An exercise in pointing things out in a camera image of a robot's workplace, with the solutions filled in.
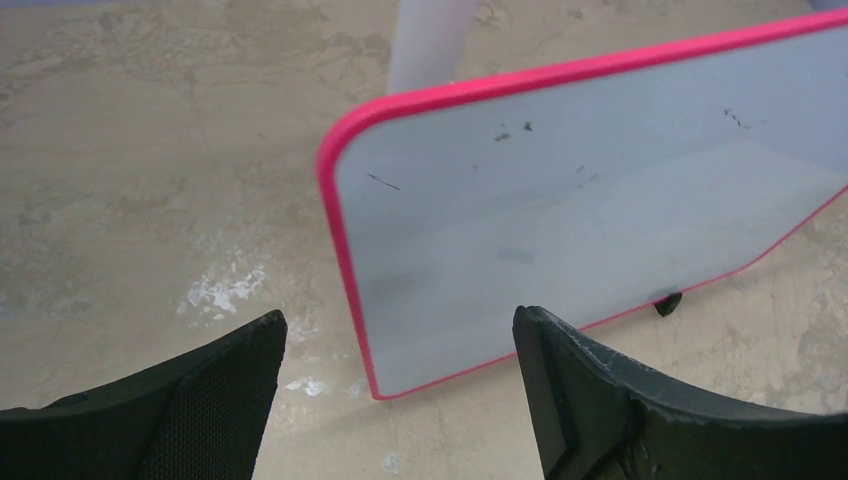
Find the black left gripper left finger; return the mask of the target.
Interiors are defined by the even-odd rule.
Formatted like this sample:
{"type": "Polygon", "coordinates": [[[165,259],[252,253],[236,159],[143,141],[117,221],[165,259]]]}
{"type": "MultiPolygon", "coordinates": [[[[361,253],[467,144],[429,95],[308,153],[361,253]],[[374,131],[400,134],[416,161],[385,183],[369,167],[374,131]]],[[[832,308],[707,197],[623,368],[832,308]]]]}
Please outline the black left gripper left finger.
{"type": "Polygon", "coordinates": [[[4,479],[250,479],[284,357],[279,310],[111,383],[1,413],[4,479]]]}

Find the pink-framed whiteboard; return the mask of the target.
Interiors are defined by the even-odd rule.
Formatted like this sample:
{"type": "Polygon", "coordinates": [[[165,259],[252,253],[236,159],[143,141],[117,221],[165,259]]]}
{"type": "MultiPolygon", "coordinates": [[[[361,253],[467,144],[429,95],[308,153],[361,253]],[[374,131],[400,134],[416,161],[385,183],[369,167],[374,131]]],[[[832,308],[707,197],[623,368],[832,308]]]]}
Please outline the pink-framed whiteboard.
{"type": "Polygon", "coordinates": [[[316,157],[371,394],[758,261],[847,187],[847,12],[369,101],[316,157]]]}

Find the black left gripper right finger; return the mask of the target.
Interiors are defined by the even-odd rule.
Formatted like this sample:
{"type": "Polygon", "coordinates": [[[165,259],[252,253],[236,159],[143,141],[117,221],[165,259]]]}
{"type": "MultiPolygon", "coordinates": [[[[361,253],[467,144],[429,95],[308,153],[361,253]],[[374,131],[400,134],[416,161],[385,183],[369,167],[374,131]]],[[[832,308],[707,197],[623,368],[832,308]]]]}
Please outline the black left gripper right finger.
{"type": "Polygon", "coordinates": [[[517,349],[547,479],[843,479],[847,417],[761,406],[687,384],[541,307],[517,349]]]}

